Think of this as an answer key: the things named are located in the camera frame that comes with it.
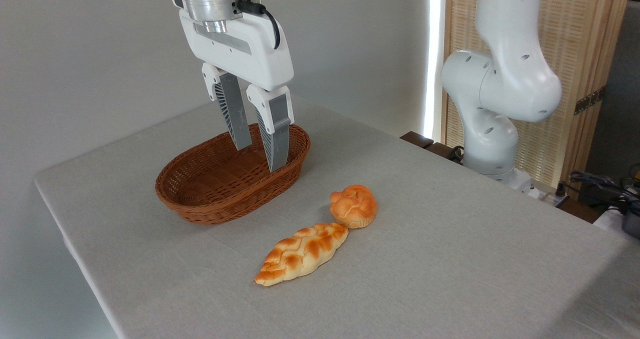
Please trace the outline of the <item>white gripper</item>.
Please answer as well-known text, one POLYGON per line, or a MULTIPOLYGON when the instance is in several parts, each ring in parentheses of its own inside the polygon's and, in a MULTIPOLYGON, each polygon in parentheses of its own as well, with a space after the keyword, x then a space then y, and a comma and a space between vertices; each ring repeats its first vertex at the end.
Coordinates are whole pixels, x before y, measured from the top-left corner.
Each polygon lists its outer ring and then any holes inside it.
POLYGON ((245 13, 227 21, 226 33, 207 32, 185 9, 179 11, 179 18, 194 56, 204 61, 201 72, 206 90, 219 105, 236 149, 252 144, 239 77, 250 83, 247 99, 256 110, 270 172, 285 166, 290 125, 295 119, 286 86, 294 77, 294 68, 284 30, 279 29, 279 47, 275 48, 269 18, 245 13))

